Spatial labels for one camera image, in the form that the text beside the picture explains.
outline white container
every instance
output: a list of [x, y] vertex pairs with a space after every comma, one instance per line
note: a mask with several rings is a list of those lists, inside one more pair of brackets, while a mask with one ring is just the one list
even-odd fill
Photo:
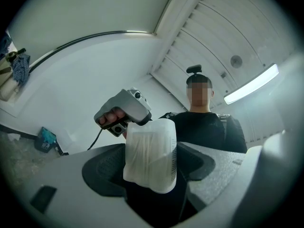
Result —
[[169, 119], [128, 124], [123, 179], [168, 193], [176, 184], [176, 131]]

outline finger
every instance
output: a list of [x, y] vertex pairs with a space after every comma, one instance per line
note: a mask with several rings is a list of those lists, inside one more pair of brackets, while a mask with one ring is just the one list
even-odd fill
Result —
[[102, 116], [101, 118], [99, 118], [99, 123], [102, 125], [106, 122], [105, 116]]
[[107, 112], [106, 114], [104, 114], [104, 116], [111, 123], [117, 120], [117, 116], [113, 112]]
[[120, 108], [115, 108], [113, 109], [113, 112], [115, 113], [115, 115], [117, 115], [119, 118], [122, 118], [125, 116], [125, 112], [120, 109]]

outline ceiling light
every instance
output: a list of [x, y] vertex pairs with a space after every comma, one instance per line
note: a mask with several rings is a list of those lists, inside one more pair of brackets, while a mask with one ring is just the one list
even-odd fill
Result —
[[256, 91], [263, 85], [267, 84], [270, 80], [272, 80], [275, 76], [279, 74], [279, 70], [276, 64], [272, 64], [268, 69], [266, 69], [263, 73], [259, 76], [245, 84], [244, 86], [240, 87], [239, 89], [235, 90], [232, 93], [229, 93], [224, 97], [226, 104], [231, 104], [246, 95]]

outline person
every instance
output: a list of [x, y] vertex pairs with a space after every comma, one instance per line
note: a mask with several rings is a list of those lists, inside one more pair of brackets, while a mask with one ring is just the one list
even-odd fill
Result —
[[[226, 115], [224, 122], [219, 115], [210, 111], [210, 99], [214, 96], [211, 80], [202, 74], [194, 74], [187, 79], [186, 84], [190, 110], [179, 114], [166, 113], [160, 117], [174, 121], [177, 141], [246, 153], [246, 142], [239, 121]], [[113, 109], [100, 118], [100, 124], [112, 123], [124, 116], [122, 110]]]

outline blue towel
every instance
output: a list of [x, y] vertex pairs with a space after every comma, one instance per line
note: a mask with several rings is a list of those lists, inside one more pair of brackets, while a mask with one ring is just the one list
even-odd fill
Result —
[[42, 128], [42, 136], [44, 138], [44, 142], [46, 143], [54, 143], [56, 141], [56, 136], [50, 132], [48, 129]]
[[27, 54], [20, 54], [11, 64], [13, 69], [13, 78], [20, 86], [24, 85], [29, 77], [29, 59]]

